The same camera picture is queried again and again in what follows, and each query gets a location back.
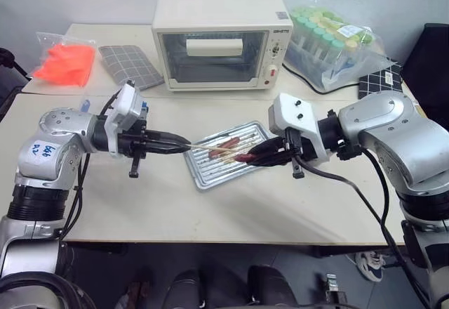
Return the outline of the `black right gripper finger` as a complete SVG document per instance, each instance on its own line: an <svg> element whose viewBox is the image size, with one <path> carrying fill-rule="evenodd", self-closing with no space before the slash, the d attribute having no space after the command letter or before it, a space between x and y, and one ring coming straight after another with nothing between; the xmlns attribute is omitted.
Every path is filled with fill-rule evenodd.
<svg viewBox="0 0 449 309"><path fill-rule="evenodd" d="M289 162L291 162L291 154L285 150L251 150L246 160L248 165L261 167L284 166Z"/></svg>
<svg viewBox="0 0 449 309"><path fill-rule="evenodd" d="M250 149L251 155L269 155L278 153L284 148L284 140L282 137L275 137L266 140Z"/></svg>

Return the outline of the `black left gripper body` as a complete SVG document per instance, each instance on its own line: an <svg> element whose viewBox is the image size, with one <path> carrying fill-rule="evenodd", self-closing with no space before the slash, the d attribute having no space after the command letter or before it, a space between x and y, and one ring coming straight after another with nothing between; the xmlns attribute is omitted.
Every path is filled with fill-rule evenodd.
<svg viewBox="0 0 449 309"><path fill-rule="evenodd" d="M146 158L146 131L147 122L144 119L138 119L127 131L118 135L119 154L132 159L128 173L130 178L139 177L140 160Z"/></svg>

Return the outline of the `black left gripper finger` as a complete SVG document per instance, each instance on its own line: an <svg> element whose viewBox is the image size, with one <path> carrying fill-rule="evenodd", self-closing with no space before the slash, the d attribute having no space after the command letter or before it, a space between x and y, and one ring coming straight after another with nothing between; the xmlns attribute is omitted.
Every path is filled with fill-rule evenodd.
<svg viewBox="0 0 449 309"><path fill-rule="evenodd" d="M145 135L147 139L158 145L169 145L175 147L187 147L191 144L186 138L174 133L162 132L162 131L146 131Z"/></svg>
<svg viewBox="0 0 449 309"><path fill-rule="evenodd" d="M156 154L177 154L186 152L186 146L168 143L147 143L145 151Z"/></svg>

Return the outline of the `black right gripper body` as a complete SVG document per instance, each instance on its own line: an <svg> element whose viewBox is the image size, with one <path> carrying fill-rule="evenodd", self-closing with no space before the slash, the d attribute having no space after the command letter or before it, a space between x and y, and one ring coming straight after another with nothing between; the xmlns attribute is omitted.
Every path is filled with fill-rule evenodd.
<svg viewBox="0 0 449 309"><path fill-rule="evenodd" d="M300 131L293 128L287 128L284 131L283 143L292 160L293 178L303 178L304 172L297 158L299 157L303 162L316 159L314 146L308 138L301 136Z"/></svg>

